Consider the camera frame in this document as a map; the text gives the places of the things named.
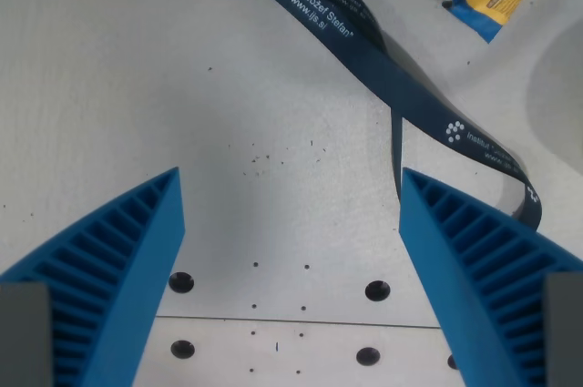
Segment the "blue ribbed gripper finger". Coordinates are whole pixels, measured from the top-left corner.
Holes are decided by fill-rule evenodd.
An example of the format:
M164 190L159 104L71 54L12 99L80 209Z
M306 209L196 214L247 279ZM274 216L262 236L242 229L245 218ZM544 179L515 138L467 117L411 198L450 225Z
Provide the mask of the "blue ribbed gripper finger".
M466 385L582 383L580 258L411 169L399 232Z
M1 275L48 287L55 386L129 386L185 235L172 168L63 229Z

